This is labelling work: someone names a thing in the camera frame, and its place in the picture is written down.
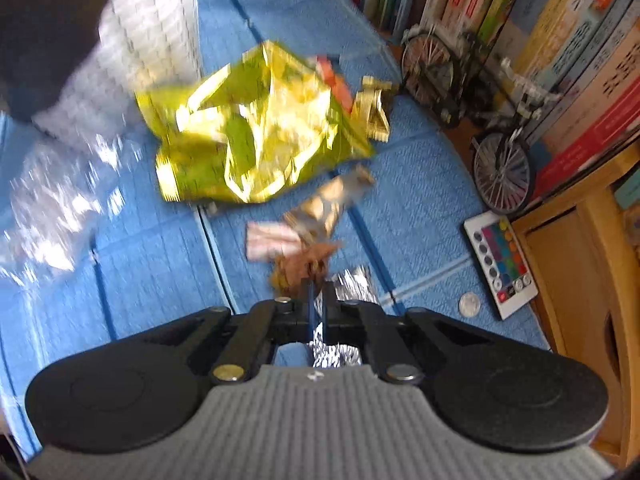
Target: miniature bicycle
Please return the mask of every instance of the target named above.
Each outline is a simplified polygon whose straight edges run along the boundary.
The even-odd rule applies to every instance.
[[[513,215],[529,202],[536,179],[520,136],[530,120],[540,117],[544,105],[560,96],[514,73],[504,58],[498,60],[499,67],[513,83],[512,95],[519,96],[514,101],[486,67],[489,47],[471,31],[463,32],[461,39],[456,42],[439,23],[408,30],[402,39],[403,86],[443,127],[453,128],[464,117],[483,127],[472,140],[473,180],[489,208]],[[496,92],[512,113],[492,111]]]

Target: black circular cover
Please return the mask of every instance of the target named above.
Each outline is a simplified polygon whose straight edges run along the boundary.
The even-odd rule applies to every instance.
[[[199,406],[198,383],[171,347],[113,345],[45,368],[31,381],[25,404],[41,443],[121,452],[189,420]]]
[[[453,430],[486,446],[549,452],[588,442],[607,412],[607,389],[587,366],[527,349],[468,346],[433,383]]]

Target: bicycle front wheel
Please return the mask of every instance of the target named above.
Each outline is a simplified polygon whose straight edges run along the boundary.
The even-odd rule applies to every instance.
[[[438,92],[424,81],[424,70],[438,82],[445,94],[452,91],[456,80],[456,61],[449,47],[432,32],[411,38],[400,62],[402,80],[409,94],[421,105],[433,108],[441,99]]]
[[[522,211],[533,193],[536,174],[520,139],[506,142],[510,131],[494,130],[474,140],[472,176],[482,201],[492,211],[513,215]]]

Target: blue mat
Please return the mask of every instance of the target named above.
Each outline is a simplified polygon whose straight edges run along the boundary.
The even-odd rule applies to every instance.
[[[260,41],[287,44],[302,56],[334,54],[353,89],[364,75],[399,80],[383,40],[349,0],[198,0],[205,69],[213,72]],[[338,224],[343,243],[333,270],[367,264],[389,313],[421,305],[460,318],[458,300],[474,291],[476,326],[546,348],[530,308],[498,319],[478,275],[462,221],[482,211],[473,184],[449,141],[410,99],[396,99],[392,135],[368,162],[376,189]],[[8,182],[40,134],[0,122],[0,228],[10,227]],[[66,282],[33,297],[0,285],[0,395],[25,455],[39,449],[24,412],[33,376],[64,356],[146,330],[211,305],[246,312],[273,295],[271,267],[244,258],[249,220],[276,220],[323,182],[323,174],[265,205],[207,217],[184,204],[165,203],[154,171],[156,140],[148,134],[142,161],[124,174],[126,206],[98,226],[91,253]],[[280,364],[304,364],[293,346]]]

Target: silver foil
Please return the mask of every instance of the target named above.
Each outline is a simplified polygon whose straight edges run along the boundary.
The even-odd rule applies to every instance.
[[[335,295],[339,301],[360,300],[380,303],[367,266],[357,266],[331,277],[335,285]],[[316,311],[322,316],[322,293],[316,298]],[[329,346],[322,341],[322,323],[314,331],[314,339],[309,343],[314,353],[314,368],[338,368],[362,364],[360,351],[354,346]]]

